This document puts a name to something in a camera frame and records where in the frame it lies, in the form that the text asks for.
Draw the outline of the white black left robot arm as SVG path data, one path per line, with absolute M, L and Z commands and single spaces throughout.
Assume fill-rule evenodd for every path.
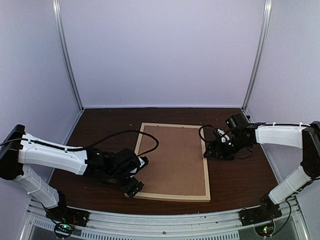
M 72 218 L 65 195 L 45 183 L 31 165 L 60 169 L 79 176 L 87 175 L 99 184 L 119 186 L 132 198 L 144 187 L 135 175 L 148 163 L 147 157 L 137 156 L 128 148 L 112 153 L 93 146 L 71 147 L 43 141 L 26 133 L 25 127 L 20 124 L 0 144 L 1 179 L 20 184 L 61 222 Z

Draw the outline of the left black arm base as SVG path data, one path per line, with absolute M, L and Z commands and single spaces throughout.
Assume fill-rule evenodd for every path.
M 53 208 L 46 208 L 46 217 L 57 222 L 86 227 L 90 213 L 86 210 L 68 207 L 65 195 L 59 190 L 57 193 L 57 206 Z

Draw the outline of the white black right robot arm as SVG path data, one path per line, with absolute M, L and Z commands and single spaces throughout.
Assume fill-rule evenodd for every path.
M 234 160 L 242 149 L 253 145 L 280 145 L 302 150 L 300 165 L 285 180 L 273 188 L 260 200 L 261 206 L 256 210 L 259 220 L 268 220 L 275 212 L 276 206 L 305 186 L 320 178 L 320 123 L 250 123 L 240 113 L 234 114 L 225 121 L 227 131 L 213 129 L 213 140 L 201 137 L 207 148 L 204 158 Z

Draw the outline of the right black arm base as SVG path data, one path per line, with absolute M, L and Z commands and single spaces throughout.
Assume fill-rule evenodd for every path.
M 259 206 L 243 208 L 238 214 L 242 226 L 271 221 L 282 216 L 279 204 L 275 204 L 267 194 L 261 197 Z

